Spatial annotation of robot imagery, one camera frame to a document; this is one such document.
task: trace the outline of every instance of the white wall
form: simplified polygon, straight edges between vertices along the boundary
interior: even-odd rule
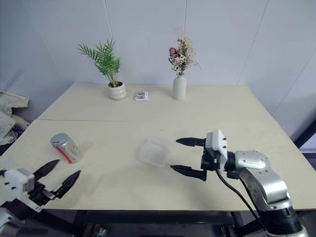
[[[0,0],[1,89],[35,119],[72,82],[105,82],[75,47],[111,38],[125,83],[172,83],[185,32],[190,84],[247,84],[295,139],[316,119],[315,13],[315,0]]]

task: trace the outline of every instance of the small box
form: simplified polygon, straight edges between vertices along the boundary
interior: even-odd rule
[[[136,101],[146,101],[148,100],[148,91],[136,91],[135,93]]]

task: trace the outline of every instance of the metal can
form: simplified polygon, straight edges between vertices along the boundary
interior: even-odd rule
[[[56,134],[50,139],[50,143],[69,164],[77,163],[82,159],[81,151],[66,133]]]

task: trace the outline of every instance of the green leaves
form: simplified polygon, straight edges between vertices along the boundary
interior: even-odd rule
[[[96,45],[96,49],[91,49],[86,44],[79,44],[76,48],[79,50],[79,54],[86,55],[94,60],[94,65],[99,71],[106,75],[113,87],[117,87],[116,74],[119,72],[120,59],[114,55],[113,40],[108,41],[105,44]]]

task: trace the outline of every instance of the black cable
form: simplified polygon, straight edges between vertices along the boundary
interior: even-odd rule
[[[251,206],[249,205],[249,203],[246,201],[246,199],[241,195],[241,193],[235,189],[232,185],[230,185],[229,183],[227,183],[227,181],[223,178],[223,176],[221,175],[221,173],[219,172],[219,169],[216,170],[216,174],[218,176],[218,178],[225,184],[226,187],[228,187],[229,189],[231,189],[234,193],[236,193],[240,199],[245,203],[245,205],[248,207],[248,209],[250,210],[250,212],[252,213],[252,215],[256,218],[256,220],[262,225],[262,228],[266,229],[265,225],[263,224],[263,222],[259,219],[259,217],[257,217],[256,213],[252,210]]]

